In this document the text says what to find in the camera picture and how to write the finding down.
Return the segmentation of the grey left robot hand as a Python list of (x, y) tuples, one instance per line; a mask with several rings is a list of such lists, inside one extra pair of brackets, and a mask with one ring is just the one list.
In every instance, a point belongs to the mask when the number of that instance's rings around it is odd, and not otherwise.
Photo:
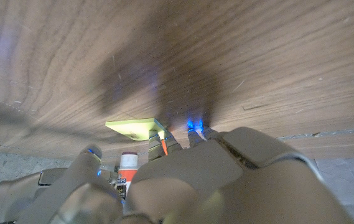
[(88, 146), (19, 223), (352, 223), (308, 158), (251, 128), (201, 134), (141, 166), (126, 198)]

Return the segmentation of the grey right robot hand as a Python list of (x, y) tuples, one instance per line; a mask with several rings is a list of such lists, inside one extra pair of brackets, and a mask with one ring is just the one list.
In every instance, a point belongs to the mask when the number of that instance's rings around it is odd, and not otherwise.
[(45, 169), (0, 182), (0, 223), (16, 223), (21, 213), (65, 171), (65, 168)]

